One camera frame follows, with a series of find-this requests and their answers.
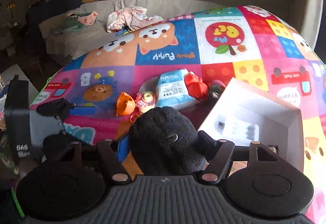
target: patchwork mat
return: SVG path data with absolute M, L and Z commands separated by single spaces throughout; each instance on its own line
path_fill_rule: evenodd
M 303 117 L 304 173 L 315 187 L 307 216 L 326 221 L 326 72 L 299 33 L 270 12 L 254 6 L 227 7 L 168 19 L 132 33 L 108 34 L 107 44 L 61 69 L 31 109 L 58 98 L 80 107 L 65 120 L 66 131 L 89 144 L 121 136 L 128 116 L 115 116 L 117 97 L 133 98 L 142 84 L 186 68 L 208 85 L 232 77 L 299 107 Z M 194 123 L 207 113 L 184 114 Z M 128 172 L 141 173 L 129 155 Z

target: yellow block print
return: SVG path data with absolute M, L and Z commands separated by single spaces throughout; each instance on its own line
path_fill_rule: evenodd
M 269 19 L 266 19 L 266 21 L 269 23 L 269 25 L 271 26 L 271 28 L 274 31 L 276 36 L 280 36 L 280 37 L 284 37 L 284 38 L 293 40 L 290 32 L 286 29 L 286 27 L 282 23 L 279 23 L 279 22 L 276 22 L 273 20 L 269 20 Z
M 235 77 L 264 91 L 268 91 L 266 73 L 261 59 L 233 62 Z
M 326 191 L 326 138 L 319 117 L 302 121 L 304 131 L 304 174 L 314 187 Z

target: black fuzzy object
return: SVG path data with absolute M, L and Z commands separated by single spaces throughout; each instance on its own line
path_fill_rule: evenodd
M 129 137 L 131 153 L 145 175 L 189 175 L 206 167 L 195 148 L 197 131 L 172 107 L 142 114 L 130 127 Z

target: open cardboard box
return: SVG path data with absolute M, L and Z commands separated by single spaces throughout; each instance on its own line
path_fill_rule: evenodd
M 214 140 L 227 139 L 236 145 L 248 143 L 223 137 L 219 122 L 227 117 L 257 124 L 259 141 L 277 145 L 279 155 L 298 170 L 304 168 L 304 137 L 301 110 L 294 105 L 255 86 L 232 78 L 223 94 L 199 127 Z

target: beige sofa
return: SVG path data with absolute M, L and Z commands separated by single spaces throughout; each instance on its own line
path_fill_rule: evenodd
M 99 23 L 95 23 L 80 32 L 54 35 L 64 22 L 66 14 L 57 15 L 43 21 L 39 28 L 46 43 L 47 53 L 60 65 L 66 65 L 71 59 L 105 45 L 112 34 L 105 30 L 108 15 L 124 7 L 141 6 L 147 8 L 147 16 L 159 15 L 164 19 L 190 14 L 197 11 L 222 7 L 221 5 L 197 0 L 107 0 L 85 3 L 75 9 L 78 13 L 96 11 Z

